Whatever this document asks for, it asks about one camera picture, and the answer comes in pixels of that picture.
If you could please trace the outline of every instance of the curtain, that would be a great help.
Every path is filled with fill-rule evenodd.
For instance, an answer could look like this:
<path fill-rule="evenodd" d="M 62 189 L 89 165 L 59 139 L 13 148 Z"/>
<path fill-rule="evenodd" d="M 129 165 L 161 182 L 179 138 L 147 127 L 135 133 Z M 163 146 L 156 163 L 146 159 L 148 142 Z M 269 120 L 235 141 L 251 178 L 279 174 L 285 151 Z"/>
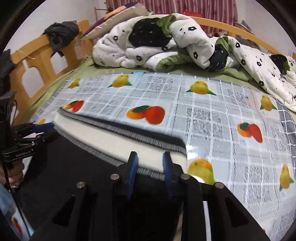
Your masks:
<path fill-rule="evenodd" d="M 110 6 L 116 9 L 133 0 L 109 0 Z M 199 12 L 204 18 L 234 25 L 237 21 L 235 0 L 138 0 L 154 14 L 182 13 L 183 10 Z M 206 27 L 206 33 L 219 32 L 216 28 Z"/>

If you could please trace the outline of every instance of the metal bolt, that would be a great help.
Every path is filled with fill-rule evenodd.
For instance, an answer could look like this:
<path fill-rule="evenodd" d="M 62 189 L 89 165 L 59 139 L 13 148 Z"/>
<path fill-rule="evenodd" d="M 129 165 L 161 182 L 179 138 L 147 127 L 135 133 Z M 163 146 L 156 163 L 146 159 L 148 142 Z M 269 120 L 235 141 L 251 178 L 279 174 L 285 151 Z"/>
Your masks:
<path fill-rule="evenodd" d="M 186 173 L 183 173 L 183 174 L 181 174 L 181 178 L 183 180 L 188 180 L 190 178 L 190 176 L 188 174 L 186 174 Z"/>
<path fill-rule="evenodd" d="M 110 176 L 110 178 L 111 178 L 112 180 L 117 180 L 117 179 L 119 178 L 119 175 L 118 175 L 117 173 L 114 173 L 114 174 L 112 174 L 112 175 Z"/>
<path fill-rule="evenodd" d="M 76 187 L 83 188 L 85 186 L 85 182 L 78 182 L 76 183 Z"/>
<path fill-rule="evenodd" d="M 221 182 L 216 182 L 216 183 L 215 183 L 215 187 L 216 187 L 216 188 L 219 188 L 219 189 L 222 189 L 222 188 L 224 188 L 225 186 L 224 186 L 224 184 L 221 183 Z"/>

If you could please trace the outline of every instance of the wooden headboard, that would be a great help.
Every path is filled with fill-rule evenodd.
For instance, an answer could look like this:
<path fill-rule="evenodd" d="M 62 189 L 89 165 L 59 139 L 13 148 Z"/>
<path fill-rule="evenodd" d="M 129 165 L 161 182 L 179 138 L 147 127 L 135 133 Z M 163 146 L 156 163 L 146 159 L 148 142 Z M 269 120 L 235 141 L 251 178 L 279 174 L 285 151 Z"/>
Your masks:
<path fill-rule="evenodd" d="M 259 39 L 255 35 L 246 32 L 240 28 L 231 26 L 226 23 L 217 22 L 215 20 L 210 20 L 206 18 L 197 18 L 192 17 L 198 24 L 204 26 L 210 26 L 214 28 L 219 28 L 225 31 L 228 31 L 228 35 L 235 37 L 236 35 L 240 35 L 245 37 L 258 45 L 261 45 L 263 48 L 269 50 L 273 54 L 280 54 L 275 48 Z M 20 124 L 23 121 L 23 117 L 25 116 L 26 110 L 30 107 L 30 105 L 46 90 L 46 88 L 58 77 L 63 74 L 71 71 L 79 65 L 81 59 L 77 59 L 76 53 L 74 50 L 74 44 L 78 41 L 82 55 L 91 55 L 93 48 L 92 40 L 80 40 L 81 36 L 89 29 L 90 25 L 88 20 L 83 20 L 79 22 L 79 34 L 78 36 L 65 48 L 61 49 L 64 56 L 66 57 L 68 67 L 63 69 L 60 73 L 55 74 L 54 69 L 52 67 L 50 58 L 53 54 L 53 51 L 49 45 L 49 40 L 47 35 L 42 35 L 30 43 L 24 45 L 19 50 L 15 51 L 11 55 L 12 61 L 17 64 L 16 69 L 12 71 L 10 74 L 10 83 L 11 90 L 17 91 L 15 99 L 18 103 L 18 115 L 15 118 L 14 123 Z M 25 73 L 25 68 L 22 63 L 23 60 L 27 61 L 28 67 L 36 67 L 41 75 L 41 78 L 44 82 L 44 85 L 32 96 L 29 97 L 27 92 L 24 89 L 22 84 L 22 75 Z"/>

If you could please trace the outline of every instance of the person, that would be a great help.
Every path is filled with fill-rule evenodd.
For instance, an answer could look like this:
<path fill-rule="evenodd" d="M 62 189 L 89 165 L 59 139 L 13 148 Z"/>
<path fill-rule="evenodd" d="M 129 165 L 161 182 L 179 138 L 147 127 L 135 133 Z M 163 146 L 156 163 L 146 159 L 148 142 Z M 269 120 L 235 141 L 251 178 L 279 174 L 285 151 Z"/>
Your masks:
<path fill-rule="evenodd" d="M 22 160 L 13 162 L 13 168 L 8 169 L 8 180 L 9 183 L 13 186 L 19 186 L 23 180 L 23 169 L 25 168 Z M 0 184 L 4 185 L 6 183 L 4 171 L 2 166 L 0 166 Z"/>

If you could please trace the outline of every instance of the blanket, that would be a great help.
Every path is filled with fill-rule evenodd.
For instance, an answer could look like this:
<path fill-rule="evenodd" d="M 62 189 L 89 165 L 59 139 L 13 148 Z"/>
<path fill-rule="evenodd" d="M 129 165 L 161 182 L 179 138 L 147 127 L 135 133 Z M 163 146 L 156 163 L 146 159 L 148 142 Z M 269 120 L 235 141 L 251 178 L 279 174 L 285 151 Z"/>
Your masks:
<path fill-rule="evenodd" d="M 140 65 L 156 72 L 187 62 L 211 72 L 241 65 L 264 91 L 296 111 L 296 63 L 291 57 L 262 53 L 233 37 L 209 38 L 195 20 L 182 14 L 119 23 L 98 40 L 92 56 L 100 66 Z"/>
<path fill-rule="evenodd" d="M 111 74 L 68 81 L 34 120 L 54 121 L 61 135 L 94 155 L 111 156 L 105 161 L 114 165 L 136 150 L 139 172 L 154 178 L 163 178 L 159 148 L 171 150 L 184 172 L 208 184 L 223 182 L 272 241 L 294 220 L 295 124 L 270 95 L 197 76 Z M 110 133 L 108 122 L 179 137 L 184 145 L 156 144 L 118 128 Z"/>

